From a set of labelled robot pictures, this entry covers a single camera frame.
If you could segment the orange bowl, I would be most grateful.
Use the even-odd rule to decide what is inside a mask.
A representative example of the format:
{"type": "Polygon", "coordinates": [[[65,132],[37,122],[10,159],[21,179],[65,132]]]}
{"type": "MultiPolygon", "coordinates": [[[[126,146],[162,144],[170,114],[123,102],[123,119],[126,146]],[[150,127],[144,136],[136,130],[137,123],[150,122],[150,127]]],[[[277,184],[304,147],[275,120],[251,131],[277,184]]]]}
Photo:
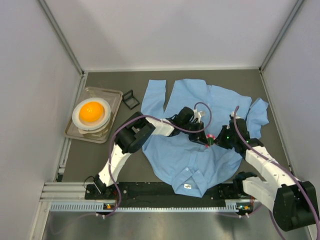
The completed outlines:
{"type": "Polygon", "coordinates": [[[79,118],[83,122],[93,123],[99,120],[104,114],[103,106],[96,101],[83,104],[79,110],[79,118]]]}

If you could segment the clear plastic tray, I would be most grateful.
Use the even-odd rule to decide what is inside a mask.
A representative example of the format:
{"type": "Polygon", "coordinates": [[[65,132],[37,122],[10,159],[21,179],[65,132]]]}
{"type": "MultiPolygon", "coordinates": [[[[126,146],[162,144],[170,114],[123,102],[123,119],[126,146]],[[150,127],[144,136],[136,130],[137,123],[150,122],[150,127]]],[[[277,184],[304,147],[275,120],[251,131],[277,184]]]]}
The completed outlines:
{"type": "Polygon", "coordinates": [[[85,87],[64,131],[66,137],[97,144],[105,143],[122,97],[123,92],[119,90],[85,87]]]}

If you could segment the small black stand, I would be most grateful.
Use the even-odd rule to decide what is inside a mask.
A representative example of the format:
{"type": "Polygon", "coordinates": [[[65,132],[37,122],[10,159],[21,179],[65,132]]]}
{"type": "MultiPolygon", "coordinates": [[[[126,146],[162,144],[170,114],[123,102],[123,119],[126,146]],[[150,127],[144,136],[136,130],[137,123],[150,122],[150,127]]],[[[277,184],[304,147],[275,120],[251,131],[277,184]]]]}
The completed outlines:
{"type": "Polygon", "coordinates": [[[135,107],[140,105],[140,102],[134,96],[132,89],[123,94],[122,101],[130,110],[133,110],[135,107]]]}

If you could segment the light blue button shirt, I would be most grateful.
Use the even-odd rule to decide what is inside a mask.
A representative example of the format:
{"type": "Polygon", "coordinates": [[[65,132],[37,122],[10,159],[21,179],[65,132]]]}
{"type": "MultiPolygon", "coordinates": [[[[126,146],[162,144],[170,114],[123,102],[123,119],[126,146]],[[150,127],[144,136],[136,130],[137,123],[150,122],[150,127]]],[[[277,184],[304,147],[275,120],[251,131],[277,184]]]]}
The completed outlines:
{"type": "MultiPolygon", "coordinates": [[[[142,101],[141,111],[158,119],[172,117],[184,107],[204,111],[205,132],[217,136],[227,125],[230,114],[237,112],[246,120],[251,138],[261,137],[261,127],[268,120],[268,103],[252,100],[235,91],[208,85],[202,79],[177,80],[169,98],[166,81],[150,80],[142,101]]],[[[166,137],[152,135],[143,145],[155,175],[172,186],[176,194],[201,198],[207,189],[231,178],[238,170],[242,157],[232,149],[217,145],[206,147],[192,142],[184,133],[166,137]]]]}

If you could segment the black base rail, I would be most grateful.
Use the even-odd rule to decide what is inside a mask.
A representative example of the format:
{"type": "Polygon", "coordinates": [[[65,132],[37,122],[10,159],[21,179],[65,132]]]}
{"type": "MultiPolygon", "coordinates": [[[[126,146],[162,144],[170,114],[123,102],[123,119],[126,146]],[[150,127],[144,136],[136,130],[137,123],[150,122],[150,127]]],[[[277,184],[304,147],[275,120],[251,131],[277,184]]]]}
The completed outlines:
{"type": "Polygon", "coordinates": [[[209,188],[203,197],[194,197],[174,193],[169,184],[164,182],[120,182],[108,187],[101,194],[95,185],[86,187],[85,200],[115,200],[121,196],[120,207],[222,207],[227,201],[250,205],[251,197],[242,196],[234,191],[231,183],[221,183],[209,188]]]}

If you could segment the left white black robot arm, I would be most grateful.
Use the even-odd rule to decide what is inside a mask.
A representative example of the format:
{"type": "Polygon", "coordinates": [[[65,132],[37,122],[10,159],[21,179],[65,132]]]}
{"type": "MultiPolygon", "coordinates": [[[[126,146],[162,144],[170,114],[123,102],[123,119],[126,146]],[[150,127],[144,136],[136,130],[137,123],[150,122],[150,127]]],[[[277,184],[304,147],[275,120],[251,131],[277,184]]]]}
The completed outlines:
{"type": "Polygon", "coordinates": [[[186,106],[178,114],[163,119],[139,111],[134,113],[111,138],[108,160],[93,179],[97,192],[102,196],[111,194],[111,186],[116,183],[127,159],[140,150],[152,135],[174,137],[184,133],[191,142],[207,145],[205,129],[208,126],[202,122],[205,115],[203,110],[186,106]]]}

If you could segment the pink flower brooch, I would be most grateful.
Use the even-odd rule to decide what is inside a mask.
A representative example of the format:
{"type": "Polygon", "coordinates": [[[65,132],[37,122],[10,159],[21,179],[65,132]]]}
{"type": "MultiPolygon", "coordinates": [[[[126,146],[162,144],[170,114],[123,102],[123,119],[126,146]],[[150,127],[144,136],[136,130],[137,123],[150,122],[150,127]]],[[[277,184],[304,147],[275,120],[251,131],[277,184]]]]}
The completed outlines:
{"type": "Polygon", "coordinates": [[[206,135],[206,139],[207,139],[207,144],[205,145],[207,148],[213,146],[215,144],[215,139],[216,137],[212,134],[207,134],[206,135]]]}

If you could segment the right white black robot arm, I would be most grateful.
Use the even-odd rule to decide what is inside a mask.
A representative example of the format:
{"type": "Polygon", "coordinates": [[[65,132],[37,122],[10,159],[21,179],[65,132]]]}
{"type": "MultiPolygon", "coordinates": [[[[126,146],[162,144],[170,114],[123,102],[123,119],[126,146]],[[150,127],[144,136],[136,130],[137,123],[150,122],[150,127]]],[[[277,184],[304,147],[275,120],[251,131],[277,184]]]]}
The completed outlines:
{"type": "Polygon", "coordinates": [[[239,173],[233,180],[240,195],[249,195],[271,211],[281,230],[291,230],[320,225],[317,193],[310,181],[301,181],[283,168],[268,153],[257,138],[251,138],[246,121],[230,117],[214,143],[224,149],[235,150],[261,175],[239,173]]]}

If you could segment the white plate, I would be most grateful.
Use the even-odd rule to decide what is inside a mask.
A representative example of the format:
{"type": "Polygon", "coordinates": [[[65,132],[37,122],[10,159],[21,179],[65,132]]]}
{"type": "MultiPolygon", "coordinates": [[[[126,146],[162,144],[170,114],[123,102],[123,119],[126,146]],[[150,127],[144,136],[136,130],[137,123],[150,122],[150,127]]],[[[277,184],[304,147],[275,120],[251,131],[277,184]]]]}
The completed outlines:
{"type": "Polygon", "coordinates": [[[95,131],[104,127],[111,119],[109,103],[100,97],[81,101],[73,110],[71,120],[82,131],[95,131]]]}

